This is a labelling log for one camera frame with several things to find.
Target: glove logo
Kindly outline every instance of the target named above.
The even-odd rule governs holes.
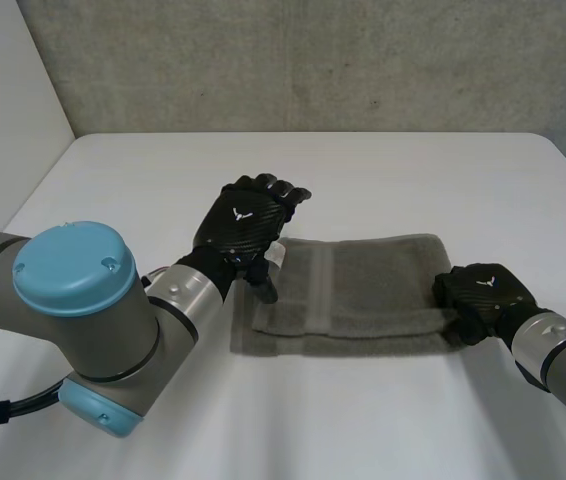
[[[493,287],[495,282],[496,282],[496,277],[492,277],[492,279],[488,280],[487,282],[478,282],[477,281],[476,283],[478,283],[479,285],[486,285],[488,287]]]
[[[243,215],[242,213],[237,212],[237,211],[236,211],[236,208],[233,208],[232,210],[234,211],[234,216],[236,217],[236,221],[237,221],[237,222],[238,222],[239,220],[242,220],[242,219],[244,219],[244,218],[249,218],[249,217],[251,217],[252,215],[254,215],[253,212],[246,213],[245,215]]]

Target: black glove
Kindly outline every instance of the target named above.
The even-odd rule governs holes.
[[[196,232],[193,253],[212,250],[220,254],[225,263],[221,267],[226,272],[231,267],[232,280],[244,277],[261,301],[274,303],[278,295],[264,254],[279,238],[296,206],[311,196],[308,190],[277,181],[274,175],[243,176],[221,190]],[[224,288],[220,289],[223,296],[227,293]]]
[[[519,279],[499,264],[454,267],[450,273],[436,276],[432,291],[440,307],[458,312],[459,319],[451,328],[466,345],[501,336],[497,321],[514,305],[519,305],[518,310],[525,309],[525,314],[542,311]]]

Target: robotic arm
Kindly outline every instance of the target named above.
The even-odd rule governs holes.
[[[32,239],[0,233],[0,329],[56,344],[74,369],[58,390],[60,402],[127,436],[235,279],[244,278],[262,301],[277,300],[264,254],[310,196],[267,174],[225,186],[192,252],[147,291],[132,253],[106,225],[70,223]],[[11,416],[6,403],[0,423]]]
[[[436,277],[439,305],[454,308],[466,345],[500,338],[525,379],[566,406],[566,318],[540,308],[525,286],[498,264],[454,267]]]

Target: gray towel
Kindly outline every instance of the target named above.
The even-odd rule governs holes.
[[[457,350],[434,276],[450,262],[435,235],[314,242],[282,239],[279,301],[235,290],[231,350],[247,355],[414,355]]]

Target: white table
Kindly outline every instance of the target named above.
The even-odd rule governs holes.
[[[8,231],[105,222],[144,272],[189,251],[221,186],[260,172],[314,193],[288,235],[435,233],[453,264],[502,262],[566,316],[566,160],[534,135],[92,135]],[[229,353],[227,313],[129,438],[57,405],[0,427],[0,479],[566,479],[566,409],[496,341],[438,357],[254,359]],[[0,399],[68,371],[51,345],[0,332]]]

